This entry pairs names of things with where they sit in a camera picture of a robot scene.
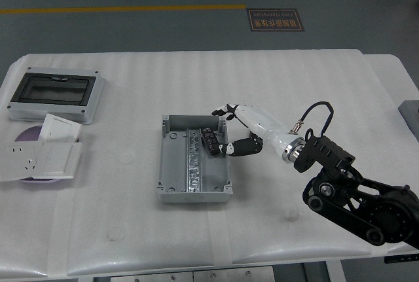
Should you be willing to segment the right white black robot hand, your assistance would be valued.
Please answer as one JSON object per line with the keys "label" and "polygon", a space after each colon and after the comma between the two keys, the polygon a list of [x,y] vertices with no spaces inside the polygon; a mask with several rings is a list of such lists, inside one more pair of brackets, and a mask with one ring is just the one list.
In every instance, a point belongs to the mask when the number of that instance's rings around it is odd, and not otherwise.
{"label": "right white black robot hand", "polygon": [[302,138],[296,134],[290,134],[285,126],[259,107],[227,103],[211,114],[225,116],[226,120],[236,118],[252,134],[260,138],[262,143],[270,145],[286,163],[291,163],[293,153],[304,145]]}

